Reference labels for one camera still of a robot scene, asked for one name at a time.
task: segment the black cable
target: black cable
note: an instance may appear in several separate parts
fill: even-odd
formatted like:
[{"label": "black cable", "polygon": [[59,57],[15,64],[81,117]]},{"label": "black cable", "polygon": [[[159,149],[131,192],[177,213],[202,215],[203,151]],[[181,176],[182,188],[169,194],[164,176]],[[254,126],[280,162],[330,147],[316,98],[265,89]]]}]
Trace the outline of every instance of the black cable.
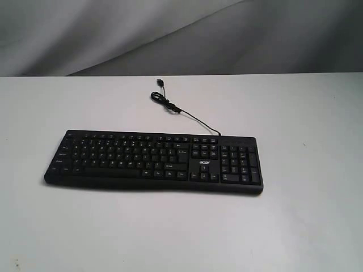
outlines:
[{"label": "black cable", "polygon": [[219,136],[221,136],[221,133],[218,130],[212,129],[210,126],[208,126],[205,122],[202,122],[201,120],[199,120],[197,117],[192,116],[189,112],[184,111],[183,109],[178,108],[175,104],[170,103],[169,100],[166,99],[165,97],[165,88],[164,88],[164,82],[161,79],[157,80],[158,86],[160,88],[163,88],[164,90],[164,95],[162,95],[159,92],[152,92],[151,93],[151,99],[153,99],[156,103],[160,104],[160,105],[164,105],[164,107],[166,107],[167,109],[176,112],[176,113],[180,113],[180,112],[184,112],[187,115],[193,117],[195,120],[197,120],[198,122],[202,123],[203,125],[205,125],[208,129],[215,131],[216,133],[218,133]]}]

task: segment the space bar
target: space bar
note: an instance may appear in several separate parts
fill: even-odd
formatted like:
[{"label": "space bar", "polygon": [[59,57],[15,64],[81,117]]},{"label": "space bar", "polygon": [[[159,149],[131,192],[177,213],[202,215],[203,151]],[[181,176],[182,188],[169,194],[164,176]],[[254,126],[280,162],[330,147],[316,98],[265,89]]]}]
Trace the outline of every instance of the space bar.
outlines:
[{"label": "space bar", "polygon": [[85,174],[95,177],[139,177],[140,170],[112,169],[112,168],[85,168]]}]

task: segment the gray fabric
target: gray fabric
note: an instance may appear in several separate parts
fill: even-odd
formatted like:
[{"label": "gray fabric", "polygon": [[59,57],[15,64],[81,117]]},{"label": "gray fabric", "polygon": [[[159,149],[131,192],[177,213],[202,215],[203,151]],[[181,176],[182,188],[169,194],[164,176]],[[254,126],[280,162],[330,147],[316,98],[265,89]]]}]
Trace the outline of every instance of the gray fabric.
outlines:
[{"label": "gray fabric", "polygon": [[22,23],[19,2],[0,75],[363,71],[359,0],[36,0]]}]

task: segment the keyboard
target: keyboard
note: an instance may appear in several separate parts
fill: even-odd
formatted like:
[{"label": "keyboard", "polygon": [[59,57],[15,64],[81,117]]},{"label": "keyboard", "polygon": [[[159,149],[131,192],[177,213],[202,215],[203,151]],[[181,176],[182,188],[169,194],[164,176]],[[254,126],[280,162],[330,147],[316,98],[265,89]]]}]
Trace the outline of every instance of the keyboard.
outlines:
[{"label": "keyboard", "polygon": [[68,130],[44,179],[110,189],[263,190],[252,137]]}]

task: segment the white cloth backdrop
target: white cloth backdrop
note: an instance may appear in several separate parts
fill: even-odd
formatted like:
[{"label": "white cloth backdrop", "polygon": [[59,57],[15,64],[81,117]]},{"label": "white cloth backdrop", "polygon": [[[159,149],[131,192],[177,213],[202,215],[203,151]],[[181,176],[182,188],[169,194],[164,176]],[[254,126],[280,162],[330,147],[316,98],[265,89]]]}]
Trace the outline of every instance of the white cloth backdrop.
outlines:
[{"label": "white cloth backdrop", "polygon": [[0,76],[361,70],[360,2],[2,0]]}]

